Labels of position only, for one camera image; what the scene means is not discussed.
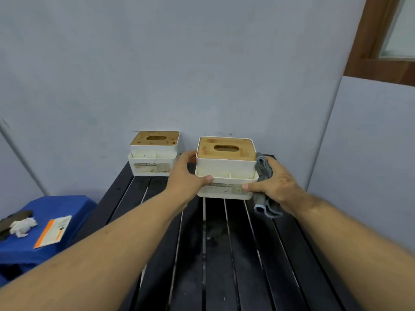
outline gray wall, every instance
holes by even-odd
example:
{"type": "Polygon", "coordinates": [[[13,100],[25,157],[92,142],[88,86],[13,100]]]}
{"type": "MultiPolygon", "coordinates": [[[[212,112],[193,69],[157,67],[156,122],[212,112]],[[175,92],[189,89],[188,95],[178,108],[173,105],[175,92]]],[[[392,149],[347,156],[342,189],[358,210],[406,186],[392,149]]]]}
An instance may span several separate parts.
{"type": "Polygon", "coordinates": [[[365,0],[0,0],[0,124],[98,200],[137,130],[248,137],[305,186],[365,0]]]}
{"type": "Polygon", "coordinates": [[[43,193],[0,133],[0,219],[43,193]]]}
{"type": "Polygon", "coordinates": [[[415,252],[415,87],[344,77],[308,192],[415,252]]]}

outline white plastic container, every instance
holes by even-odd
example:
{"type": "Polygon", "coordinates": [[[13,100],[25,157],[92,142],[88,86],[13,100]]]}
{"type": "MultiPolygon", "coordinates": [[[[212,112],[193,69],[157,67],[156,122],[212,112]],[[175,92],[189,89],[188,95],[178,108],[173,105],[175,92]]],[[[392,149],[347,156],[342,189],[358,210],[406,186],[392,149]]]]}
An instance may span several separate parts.
{"type": "Polygon", "coordinates": [[[131,142],[128,155],[132,173],[136,177],[170,175],[178,159],[177,143],[180,133],[176,131],[140,131],[131,142]]]}
{"type": "Polygon", "coordinates": [[[213,182],[200,189],[198,196],[248,200],[252,192],[242,190],[243,183],[258,181],[254,143],[249,138],[202,136],[196,154],[199,177],[213,176],[213,182]]]}

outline brown wooden lid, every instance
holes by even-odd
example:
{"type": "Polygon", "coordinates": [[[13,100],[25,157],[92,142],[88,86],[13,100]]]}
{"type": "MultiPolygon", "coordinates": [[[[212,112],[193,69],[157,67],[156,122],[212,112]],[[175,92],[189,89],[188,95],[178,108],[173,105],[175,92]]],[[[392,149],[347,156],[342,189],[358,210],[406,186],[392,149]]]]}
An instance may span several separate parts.
{"type": "Polygon", "coordinates": [[[256,161],[254,144],[248,138],[200,138],[199,158],[256,161]]]}
{"type": "Polygon", "coordinates": [[[174,146],[177,144],[180,132],[176,131],[139,131],[131,145],[160,145],[174,146]]]}

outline black slatted table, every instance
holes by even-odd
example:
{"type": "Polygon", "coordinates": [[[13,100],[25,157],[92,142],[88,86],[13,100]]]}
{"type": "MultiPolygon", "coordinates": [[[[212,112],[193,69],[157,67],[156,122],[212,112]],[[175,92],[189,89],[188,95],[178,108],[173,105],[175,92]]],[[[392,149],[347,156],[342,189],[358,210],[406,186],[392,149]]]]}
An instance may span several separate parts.
{"type": "MultiPolygon", "coordinates": [[[[72,243],[139,207],[166,183],[166,177],[133,177],[127,163],[72,243]]],[[[270,220],[249,201],[195,197],[170,224],[120,310],[345,308],[291,215],[270,220]]]]}

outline blue plastic stool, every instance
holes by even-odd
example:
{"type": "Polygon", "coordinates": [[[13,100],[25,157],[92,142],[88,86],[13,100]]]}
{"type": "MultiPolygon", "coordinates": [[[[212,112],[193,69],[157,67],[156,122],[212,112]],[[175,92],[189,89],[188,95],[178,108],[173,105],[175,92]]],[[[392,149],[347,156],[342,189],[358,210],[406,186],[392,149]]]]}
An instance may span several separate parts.
{"type": "MultiPolygon", "coordinates": [[[[11,235],[0,242],[0,265],[17,264],[22,273],[25,273],[65,250],[96,205],[84,195],[41,197],[31,201],[22,210],[33,211],[37,226],[30,228],[26,237],[11,235]],[[72,218],[60,242],[33,248],[50,219],[69,215],[72,218]]],[[[4,275],[0,275],[0,286],[8,281],[4,275]]]]}

